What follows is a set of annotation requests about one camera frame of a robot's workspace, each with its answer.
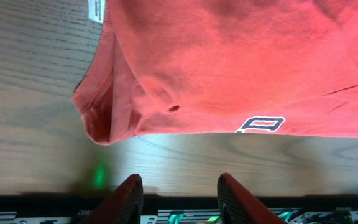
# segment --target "wooden surface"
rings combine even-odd
[[[93,144],[71,94],[101,25],[86,0],[0,0],[0,194],[90,187],[100,160],[109,183],[140,173],[146,192],[216,195],[230,172],[257,195],[358,194],[358,139],[252,134],[144,136]]]

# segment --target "red fabric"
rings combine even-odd
[[[245,133],[358,137],[358,1],[107,0],[73,100],[100,144],[252,117],[285,121]]]

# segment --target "clothing label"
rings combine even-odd
[[[103,23],[106,0],[88,0],[89,19]]]

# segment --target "red shirt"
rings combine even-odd
[[[358,137],[358,1],[107,0],[73,95],[89,136]]]

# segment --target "hole in fabric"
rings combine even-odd
[[[175,112],[175,111],[177,111],[177,110],[179,110],[179,108],[180,108],[180,106],[178,106],[178,105],[176,105],[176,106],[172,106],[171,108],[169,108],[169,112]]]

